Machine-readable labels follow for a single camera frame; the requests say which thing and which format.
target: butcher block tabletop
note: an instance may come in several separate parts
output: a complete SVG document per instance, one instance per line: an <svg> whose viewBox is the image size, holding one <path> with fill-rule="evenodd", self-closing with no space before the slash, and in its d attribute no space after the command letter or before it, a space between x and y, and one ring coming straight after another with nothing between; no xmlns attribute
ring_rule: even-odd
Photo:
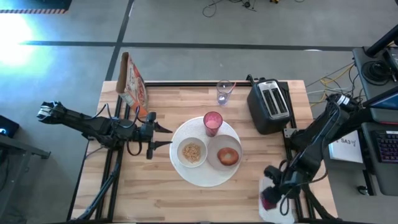
<svg viewBox="0 0 398 224"><path fill-rule="evenodd" d="M289 85L297 127L306 128L313 118L304 82L286 82ZM116 82L104 82L98 111L108 103L112 114L114 113L118 98L115 88ZM146 159L146 144L139 156L131 156L124 150L113 221L261 222L258 206L259 180L263 177L266 166L278 167L286 155L282 133L261 135L257 132L246 103L250 89L251 87L237 86L228 104L219 106L215 87L147 87L149 111L157 113L157 121L161 126L174 132L189 119L204 116L209 111L217 111L238 134L243 158L235 175L225 183L216 187L198 187L182 179L174 169L170 162L169 145L158 148L152 160ZM124 116L124 107L125 103L121 109L121 118ZM108 116L105 110L101 115ZM130 112L130 119L133 118L134 113ZM155 133L154 141L169 141L172 136L173 134ZM98 142L90 141L87 154L99 147ZM138 144L131 142L130 148L135 153ZM116 153L114 152L113 160L116 160ZM72 219L81 215L98 193L105 159L106 149L86 159ZM322 165L315 178L322 176L324 172L325 166ZM326 210L337 217L328 177L311 184L310 188ZM105 198L104 217L108 212L109 198L110 190ZM308 217L303 196L301 203L304 217ZM290 205L295 210L293 201Z"/></svg>

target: concrete floor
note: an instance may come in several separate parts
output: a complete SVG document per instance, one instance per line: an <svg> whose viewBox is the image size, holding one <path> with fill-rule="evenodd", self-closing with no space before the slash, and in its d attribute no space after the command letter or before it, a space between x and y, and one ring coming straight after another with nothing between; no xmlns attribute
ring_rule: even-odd
<svg viewBox="0 0 398 224"><path fill-rule="evenodd" d="M129 12L128 2L74 0L65 15L0 14L1 30L18 27L0 37L0 88L7 93L0 97L0 113L21 125L17 139L52 152L47 161L32 160L14 197L15 206L28 223L66 219L87 144L72 129L38 122L35 115L41 102L57 100L70 109L94 114L108 69L109 80L117 79L122 52L132 54L145 80L234 80L250 73L254 77L301 79L309 85L349 64L352 54L295 50L295 46L370 45L398 22L398 7L393 0L281 0L278 5L258 0L257 12L223 1L210 19L203 17L201 11L211 1L135 0L126 33L116 43L123 16L126 10ZM40 45L13 44L25 40ZM283 45L281 49L289 50L119 50L121 40ZM114 52L116 67L109 67ZM347 75L338 83L351 88ZM307 91L322 89L316 83ZM360 89L357 80L355 95ZM322 93L315 93L309 98L318 101L321 96ZM313 115L320 114L323 108L322 104L314 106ZM378 190L378 196L365 197L355 191L354 187L364 182L360 170L333 168L329 176L340 218L396 223L398 215L389 211L398 204L397 197L383 196Z"/></svg>

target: pink object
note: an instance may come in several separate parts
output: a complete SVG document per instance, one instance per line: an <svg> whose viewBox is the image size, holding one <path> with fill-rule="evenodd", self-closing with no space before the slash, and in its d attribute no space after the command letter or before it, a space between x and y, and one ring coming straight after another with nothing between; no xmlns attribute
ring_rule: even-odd
<svg viewBox="0 0 398 224"><path fill-rule="evenodd" d="M228 91L228 94L232 93L232 90L234 90L235 86L236 86L236 83L234 83L234 85L232 86L232 88Z"/></svg>
<svg viewBox="0 0 398 224"><path fill-rule="evenodd" d="M214 137L217 134L218 129L223 124L223 117L219 113L211 111L205 115L203 123L206 127L207 136Z"/></svg>

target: computer monitor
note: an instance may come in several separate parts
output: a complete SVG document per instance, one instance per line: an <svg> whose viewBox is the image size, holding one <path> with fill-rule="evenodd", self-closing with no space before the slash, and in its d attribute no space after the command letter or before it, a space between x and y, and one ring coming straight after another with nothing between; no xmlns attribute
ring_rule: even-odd
<svg viewBox="0 0 398 224"><path fill-rule="evenodd" d="M398 86L365 101L364 107L398 110Z"/></svg>

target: empty glass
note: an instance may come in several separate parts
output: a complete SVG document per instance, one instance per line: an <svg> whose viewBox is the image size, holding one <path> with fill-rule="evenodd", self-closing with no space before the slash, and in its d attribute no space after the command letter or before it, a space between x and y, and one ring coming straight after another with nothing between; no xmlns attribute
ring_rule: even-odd
<svg viewBox="0 0 398 224"><path fill-rule="evenodd" d="M225 105L232 93L234 85L228 80L221 80L217 83L217 103Z"/></svg>

